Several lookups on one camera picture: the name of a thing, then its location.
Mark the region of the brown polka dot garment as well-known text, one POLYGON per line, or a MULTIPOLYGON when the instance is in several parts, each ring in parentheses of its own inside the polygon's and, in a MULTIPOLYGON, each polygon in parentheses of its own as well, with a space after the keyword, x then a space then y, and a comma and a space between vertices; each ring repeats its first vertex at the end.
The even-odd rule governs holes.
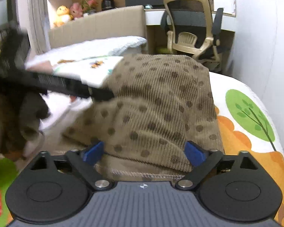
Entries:
POLYGON ((96 170, 115 180, 172 180, 190 172, 184 154, 192 141, 222 151, 223 142, 209 71, 183 55, 131 54, 58 65, 56 73, 109 88, 109 101, 50 93, 51 116, 45 130, 27 143, 24 157, 47 150, 60 155, 100 140, 104 154, 96 170))

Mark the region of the pink gift box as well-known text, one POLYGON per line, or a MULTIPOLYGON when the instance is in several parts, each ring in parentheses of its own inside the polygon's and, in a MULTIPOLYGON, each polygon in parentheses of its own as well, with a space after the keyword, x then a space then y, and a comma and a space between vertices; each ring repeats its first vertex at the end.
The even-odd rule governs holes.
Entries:
POLYGON ((54 72, 53 66, 50 61, 43 61, 26 68, 30 72, 47 73, 52 74, 54 72))

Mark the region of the white quilted mattress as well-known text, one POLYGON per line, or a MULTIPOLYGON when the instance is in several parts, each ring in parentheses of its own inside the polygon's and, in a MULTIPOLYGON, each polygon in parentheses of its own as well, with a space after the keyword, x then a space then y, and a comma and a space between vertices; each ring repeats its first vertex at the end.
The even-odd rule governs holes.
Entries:
POLYGON ((49 61, 56 64, 60 60, 80 61, 82 59, 100 56, 119 56, 129 49, 141 50, 146 45, 147 40, 140 36, 111 37, 100 40, 86 40, 81 43, 51 49, 50 51, 36 55, 33 59, 25 63, 27 68, 49 61))

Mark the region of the colourful cartoon play mat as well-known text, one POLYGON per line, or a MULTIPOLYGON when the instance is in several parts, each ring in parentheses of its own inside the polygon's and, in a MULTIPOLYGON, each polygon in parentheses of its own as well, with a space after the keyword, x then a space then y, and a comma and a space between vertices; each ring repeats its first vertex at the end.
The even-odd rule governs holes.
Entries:
MULTIPOLYGON (((80 61, 96 67, 107 57, 115 56, 80 61)), ((284 157, 272 122, 241 82, 209 77, 224 155, 194 190, 175 188, 189 172, 175 181, 103 175, 112 188, 93 190, 73 174, 67 151, 38 152, 22 172, 2 156, 0 226, 284 226, 284 157)))

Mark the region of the yellow duck plush toy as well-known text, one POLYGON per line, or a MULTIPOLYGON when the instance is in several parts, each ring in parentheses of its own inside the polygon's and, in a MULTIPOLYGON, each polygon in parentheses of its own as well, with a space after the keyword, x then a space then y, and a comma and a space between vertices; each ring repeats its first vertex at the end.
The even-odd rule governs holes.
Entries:
POLYGON ((54 27, 60 27, 72 20, 70 10, 66 6, 59 6, 56 10, 56 19, 54 21, 54 27))

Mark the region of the pink plush toy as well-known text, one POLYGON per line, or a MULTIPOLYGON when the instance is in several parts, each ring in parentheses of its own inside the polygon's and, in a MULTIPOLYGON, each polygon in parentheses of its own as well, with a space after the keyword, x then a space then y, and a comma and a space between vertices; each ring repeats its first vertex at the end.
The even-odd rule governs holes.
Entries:
POLYGON ((80 3, 73 3, 70 7, 70 15, 72 19, 79 19, 83 17, 83 11, 80 3))

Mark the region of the potted pink flower plant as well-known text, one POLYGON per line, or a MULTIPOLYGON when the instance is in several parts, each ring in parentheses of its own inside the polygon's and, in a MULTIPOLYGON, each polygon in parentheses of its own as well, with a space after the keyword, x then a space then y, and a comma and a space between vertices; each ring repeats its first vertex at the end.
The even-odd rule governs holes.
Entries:
POLYGON ((93 14, 96 13, 96 8, 98 6, 97 1, 95 0, 82 0, 81 1, 81 8, 83 13, 87 13, 87 14, 93 14))

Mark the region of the black round appliance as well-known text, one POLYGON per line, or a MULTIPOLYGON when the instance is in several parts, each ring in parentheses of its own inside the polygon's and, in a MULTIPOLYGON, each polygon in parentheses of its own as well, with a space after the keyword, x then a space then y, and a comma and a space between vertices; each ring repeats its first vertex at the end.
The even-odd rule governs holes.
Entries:
POLYGON ((115 1, 114 0, 102 0, 101 2, 101 10, 107 11, 115 9, 115 1))

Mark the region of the beige upholstered headboard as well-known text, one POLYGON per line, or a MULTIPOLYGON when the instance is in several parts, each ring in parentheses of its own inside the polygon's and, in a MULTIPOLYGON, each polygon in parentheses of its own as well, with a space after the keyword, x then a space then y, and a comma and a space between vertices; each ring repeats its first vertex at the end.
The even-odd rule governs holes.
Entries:
POLYGON ((111 9, 88 15, 51 29, 52 49, 111 37, 146 37, 146 16, 142 5, 111 9))

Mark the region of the white desk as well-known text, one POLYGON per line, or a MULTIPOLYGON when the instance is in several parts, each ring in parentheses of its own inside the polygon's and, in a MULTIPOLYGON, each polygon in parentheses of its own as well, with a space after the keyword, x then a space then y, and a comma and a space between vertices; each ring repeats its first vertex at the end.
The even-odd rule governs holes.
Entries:
MULTIPOLYGON (((159 26, 161 24, 162 16, 164 15, 164 9, 145 9, 146 25, 147 26, 159 26)), ((205 16, 201 15, 201 12, 175 12, 174 18, 175 25, 180 26, 194 26, 205 27, 205 16)), ((236 17, 223 14, 221 29, 226 31, 236 31, 236 17)))

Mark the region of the beige mesh office chair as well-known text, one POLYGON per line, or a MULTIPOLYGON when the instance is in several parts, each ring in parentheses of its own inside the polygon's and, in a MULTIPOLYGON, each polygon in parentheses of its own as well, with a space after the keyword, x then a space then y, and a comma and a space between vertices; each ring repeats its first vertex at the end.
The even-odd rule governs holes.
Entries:
POLYGON ((209 0, 163 0, 165 12, 161 27, 167 36, 167 49, 170 54, 191 56, 212 72, 222 70, 223 53, 228 48, 221 45, 220 33, 223 8, 212 16, 209 0), (175 12, 201 12, 205 16, 205 27, 175 25, 175 12))

